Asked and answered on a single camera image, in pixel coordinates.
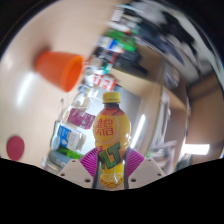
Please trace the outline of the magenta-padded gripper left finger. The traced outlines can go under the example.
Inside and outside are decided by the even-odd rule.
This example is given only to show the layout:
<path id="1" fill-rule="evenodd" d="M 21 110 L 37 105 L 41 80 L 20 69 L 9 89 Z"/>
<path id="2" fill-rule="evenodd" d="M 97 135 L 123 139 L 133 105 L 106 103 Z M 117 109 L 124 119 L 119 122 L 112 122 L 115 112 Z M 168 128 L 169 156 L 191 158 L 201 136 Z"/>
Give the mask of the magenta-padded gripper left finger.
<path id="1" fill-rule="evenodd" d="M 97 150 L 92 149 L 80 159 L 71 159 L 58 176 L 83 188 L 93 189 L 98 165 Z"/>

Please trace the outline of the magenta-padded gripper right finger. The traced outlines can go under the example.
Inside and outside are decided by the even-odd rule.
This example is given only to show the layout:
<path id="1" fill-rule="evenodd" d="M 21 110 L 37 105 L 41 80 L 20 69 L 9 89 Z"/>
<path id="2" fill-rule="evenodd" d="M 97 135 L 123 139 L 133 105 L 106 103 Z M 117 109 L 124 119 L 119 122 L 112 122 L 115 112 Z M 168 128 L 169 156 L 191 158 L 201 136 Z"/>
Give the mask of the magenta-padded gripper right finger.
<path id="1" fill-rule="evenodd" d="M 135 189 L 165 177 L 165 173 L 152 157 L 145 158 L 129 148 L 125 157 L 124 188 Z"/>

